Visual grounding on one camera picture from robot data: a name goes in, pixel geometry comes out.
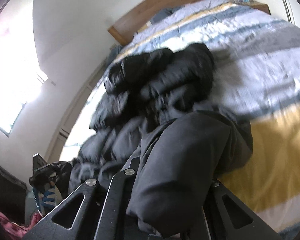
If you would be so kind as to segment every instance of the triangular cutout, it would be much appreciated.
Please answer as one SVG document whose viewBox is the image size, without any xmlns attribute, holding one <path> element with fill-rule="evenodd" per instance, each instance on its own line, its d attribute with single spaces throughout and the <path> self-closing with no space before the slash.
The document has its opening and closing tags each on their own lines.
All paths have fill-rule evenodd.
<svg viewBox="0 0 300 240">
<path fill-rule="evenodd" d="M 249 215 L 245 213 L 228 195 L 224 195 L 222 200 L 235 229 L 243 228 L 253 222 L 252 218 L 249 217 Z"/>
<path fill-rule="evenodd" d="M 53 216 L 52 222 L 67 229 L 71 228 L 83 199 L 84 195 L 78 194 L 63 209 Z"/>
</svg>

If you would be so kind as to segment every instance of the pillow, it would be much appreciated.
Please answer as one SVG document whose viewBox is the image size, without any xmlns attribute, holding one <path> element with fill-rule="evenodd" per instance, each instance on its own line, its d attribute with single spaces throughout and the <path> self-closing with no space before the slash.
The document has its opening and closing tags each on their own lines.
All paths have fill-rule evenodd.
<svg viewBox="0 0 300 240">
<path fill-rule="evenodd" d="M 182 7 L 183 6 L 177 6 L 177 7 L 174 7 L 174 8 L 164 8 L 164 9 L 160 10 L 155 16 L 153 16 L 150 19 L 151 24 L 156 24 L 156 23 L 164 20 L 165 18 L 172 15 L 173 13 L 175 13 L 176 11 L 181 9 Z"/>
</svg>

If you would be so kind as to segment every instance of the wooden headboard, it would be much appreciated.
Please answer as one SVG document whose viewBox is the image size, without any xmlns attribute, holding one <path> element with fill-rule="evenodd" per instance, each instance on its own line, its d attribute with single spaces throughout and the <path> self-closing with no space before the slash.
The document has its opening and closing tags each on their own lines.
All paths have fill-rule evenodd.
<svg viewBox="0 0 300 240">
<path fill-rule="evenodd" d="M 112 25 L 108 32 L 121 44 L 127 45 L 133 34 L 163 8 L 193 3 L 200 0 L 145 0 Z"/>
</svg>

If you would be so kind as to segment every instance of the bed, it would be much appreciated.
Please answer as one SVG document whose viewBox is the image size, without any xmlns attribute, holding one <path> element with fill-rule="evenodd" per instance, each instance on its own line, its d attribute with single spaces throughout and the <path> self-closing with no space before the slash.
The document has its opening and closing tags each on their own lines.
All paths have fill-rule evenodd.
<svg viewBox="0 0 300 240">
<path fill-rule="evenodd" d="M 184 4 L 138 32 L 161 9 Z M 300 230 L 300 29 L 228 0 L 146 0 L 108 31 L 125 46 L 114 62 L 155 49 L 207 45 L 216 66 L 209 100 L 249 120 L 253 135 L 248 163 L 221 181 L 283 239 L 293 239 Z M 60 160 L 73 157 L 93 134 L 88 126 L 105 93 L 102 82 Z"/>
</svg>

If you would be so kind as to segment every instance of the black metal frame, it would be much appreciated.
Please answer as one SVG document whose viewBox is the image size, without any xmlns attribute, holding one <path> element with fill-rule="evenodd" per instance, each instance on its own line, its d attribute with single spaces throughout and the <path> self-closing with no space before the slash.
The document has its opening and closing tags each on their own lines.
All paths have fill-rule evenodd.
<svg viewBox="0 0 300 240">
<path fill-rule="evenodd" d="M 140 158 L 111 180 L 84 182 L 25 236 L 24 240 L 146 240 L 136 229 L 127 236 L 125 214 Z M 181 234 L 183 240 L 280 240 L 253 211 L 215 180 L 197 223 Z"/>
</svg>

